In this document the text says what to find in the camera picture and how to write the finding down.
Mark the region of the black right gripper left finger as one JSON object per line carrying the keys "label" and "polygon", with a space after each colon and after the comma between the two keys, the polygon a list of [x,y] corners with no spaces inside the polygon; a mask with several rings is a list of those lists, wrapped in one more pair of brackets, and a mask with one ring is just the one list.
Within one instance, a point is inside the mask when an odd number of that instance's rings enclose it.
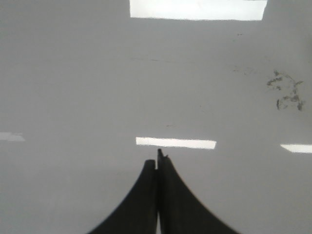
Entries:
{"label": "black right gripper left finger", "polygon": [[155,234],[157,227],[156,162],[148,159],[135,184],[115,210],[91,234]]}

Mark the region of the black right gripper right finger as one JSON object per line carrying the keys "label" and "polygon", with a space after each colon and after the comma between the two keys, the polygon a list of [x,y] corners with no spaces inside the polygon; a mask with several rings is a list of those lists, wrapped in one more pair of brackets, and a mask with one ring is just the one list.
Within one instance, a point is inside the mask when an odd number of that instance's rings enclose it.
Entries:
{"label": "black right gripper right finger", "polygon": [[158,212],[163,234],[236,234],[191,192],[171,159],[157,150]]}

